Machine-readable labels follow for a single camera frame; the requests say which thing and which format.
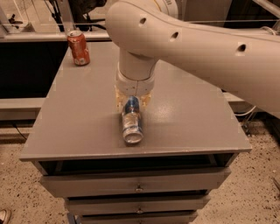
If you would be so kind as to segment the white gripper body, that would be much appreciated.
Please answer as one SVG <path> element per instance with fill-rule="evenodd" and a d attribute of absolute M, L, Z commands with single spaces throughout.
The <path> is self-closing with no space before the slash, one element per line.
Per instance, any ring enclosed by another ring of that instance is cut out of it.
<path fill-rule="evenodd" d="M 115 87 L 126 96 L 147 95 L 155 85 L 155 65 L 143 63 L 140 66 L 128 66 L 118 63 L 115 76 Z"/>

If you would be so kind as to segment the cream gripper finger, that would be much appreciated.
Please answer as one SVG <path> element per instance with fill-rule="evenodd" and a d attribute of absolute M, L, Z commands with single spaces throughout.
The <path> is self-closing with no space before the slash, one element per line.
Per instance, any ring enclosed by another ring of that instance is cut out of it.
<path fill-rule="evenodd" d="M 127 102 L 128 97 L 122 93 L 118 87 L 115 87 L 115 104 L 119 112 L 123 111 L 123 106 Z"/>
<path fill-rule="evenodd" d="M 151 92 L 140 96 L 141 109 L 146 109 L 151 101 Z"/>

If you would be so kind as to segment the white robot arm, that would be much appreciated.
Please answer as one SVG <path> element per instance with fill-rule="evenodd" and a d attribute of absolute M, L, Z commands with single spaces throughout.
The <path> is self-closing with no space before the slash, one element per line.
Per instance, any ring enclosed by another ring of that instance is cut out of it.
<path fill-rule="evenodd" d="M 120 47 L 116 86 L 122 94 L 147 95 L 154 65 L 163 60 L 280 117 L 277 35 L 190 24 L 164 14 L 151 0 L 114 3 L 106 28 Z"/>

